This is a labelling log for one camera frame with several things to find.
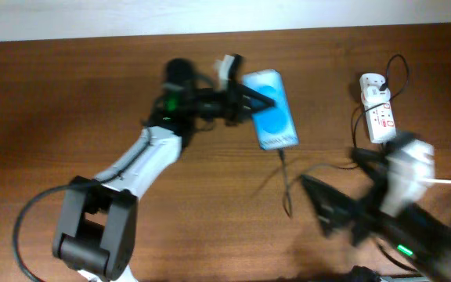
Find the white cable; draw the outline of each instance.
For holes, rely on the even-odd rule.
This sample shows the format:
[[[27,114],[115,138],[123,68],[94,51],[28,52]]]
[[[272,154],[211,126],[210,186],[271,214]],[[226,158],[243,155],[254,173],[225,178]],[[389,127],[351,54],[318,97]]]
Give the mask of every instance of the white cable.
[[[451,179],[429,179],[424,178],[422,181],[427,183],[451,184]]]

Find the brown tabletop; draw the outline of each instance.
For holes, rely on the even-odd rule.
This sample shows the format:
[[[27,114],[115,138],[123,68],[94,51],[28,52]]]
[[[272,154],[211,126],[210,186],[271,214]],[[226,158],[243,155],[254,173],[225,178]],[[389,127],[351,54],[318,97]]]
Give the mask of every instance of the brown tabletop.
[[[410,85],[392,105],[398,128],[435,146],[436,175],[451,178],[451,24],[298,31],[87,38],[0,43],[0,281],[25,281],[13,261],[16,213],[39,191],[91,177],[138,138],[161,94],[162,70],[175,57],[214,75],[226,53],[246,58],[243,72],[283,76],[301,141],[287,150],[289,176],[325,161],[343,164],[360,74],[384,73],[400,52]],[[391,89],[403,81],[391,67]],[[359,146],[376,148],[361,124]],[[197,134],[140,201],[131,267],[140,280],[274,280],[345,273],[361,265],[404,273],[368,240],[352,248],[348,232],[327,240],[300,185],[294,218],[283,212],[275,152],[259,149],[253,125]],[[370,181],[358,170],[315,176],[358,197]],[[37,204],[21,232],[26,263],[50,281],[82,281],[52,257],[62,194]],[[436,185],[421,205],[451,223],[451,186]]]

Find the wooden surface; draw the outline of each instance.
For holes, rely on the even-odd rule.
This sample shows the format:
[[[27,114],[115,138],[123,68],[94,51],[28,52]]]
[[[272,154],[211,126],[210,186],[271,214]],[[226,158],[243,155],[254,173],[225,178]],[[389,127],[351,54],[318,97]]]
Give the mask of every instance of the wooden surface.
[[[126,151],[161,93],[170,59],[189,58],[212,75],[214,60],[231,52],[246,57],[244,72],[274,68],[283,75],[301,140],[287,151],[290,177],[321,161],[348,161],[358,78],[384,73],[389,57],[401,52],[412,76],[393,104],[397,126],[432,143],[437,176],[451,178],[451,24],[0,43],[0,281],[25,281],[10,251],[24,202],[75,175],[94,175]],[[402,65],[391,72],[394,90]],[[358,143],[373,148],[364,129]],[[270,280],[344,273],[354,265],[402,272],[370,242],[354,249],[346,232],[324,239],[299,185],[289,220],[279,166],[276,153],[258,149],[251,123],[219,122],[196,135],[140,202],[135,275]],[[370,184],[358,171],[314,175],[353,197]],[[82,281],[51,253],[62,197],[31,210],[21,248],[40,277]],[[421,204],[451,222],[451,186],[434,186]]]

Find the power strip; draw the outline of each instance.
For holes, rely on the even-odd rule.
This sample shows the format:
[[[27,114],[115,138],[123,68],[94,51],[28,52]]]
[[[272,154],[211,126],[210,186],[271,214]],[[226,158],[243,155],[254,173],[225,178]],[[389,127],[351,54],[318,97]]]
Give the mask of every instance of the power strip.
[[[391,104],[388,102],[391,98],[391,91],[385,89],[380,91],[385,78],[380,74],[364,74],[359,79],[361,86],[361,101],[365,110],[378,104],[379,107],[366,112],[366,123],[368,124],[368,133],[372,143],[385,143],[396,136],[395,121],[392,117]]]

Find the blue rectangular device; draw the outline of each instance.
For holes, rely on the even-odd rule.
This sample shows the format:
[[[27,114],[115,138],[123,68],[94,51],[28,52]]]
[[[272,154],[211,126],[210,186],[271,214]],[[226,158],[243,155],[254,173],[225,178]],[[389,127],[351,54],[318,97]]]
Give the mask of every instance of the blue rectangular device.
[[[298,145],[281,75],[275,70],[245,74],[243,84],[276,102],[275,107],[252,115],[260,147],[263,150],[275,150]],[[255,103],[260,102],[252,99],[253,107]]]

